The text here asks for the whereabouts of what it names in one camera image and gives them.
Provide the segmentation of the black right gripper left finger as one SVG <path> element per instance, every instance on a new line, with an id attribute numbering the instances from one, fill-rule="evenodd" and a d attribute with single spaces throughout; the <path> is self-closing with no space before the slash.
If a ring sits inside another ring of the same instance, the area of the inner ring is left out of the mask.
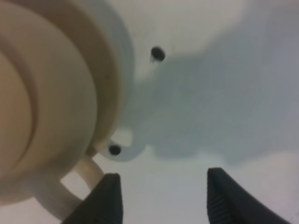
<path id="1" fill-rule="evenodd" d="M 64 224 L 122 224 L 121 177 L 106 174 Z"/>

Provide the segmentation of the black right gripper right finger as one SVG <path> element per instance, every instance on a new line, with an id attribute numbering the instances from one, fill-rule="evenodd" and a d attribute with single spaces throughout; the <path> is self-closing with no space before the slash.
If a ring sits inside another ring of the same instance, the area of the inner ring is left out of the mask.
<path id="1" fill-rule="evenodd" d="M 242 188 L 222 168 L 207 171 L 207 216 L 211 224 L 287 224 Z"/>

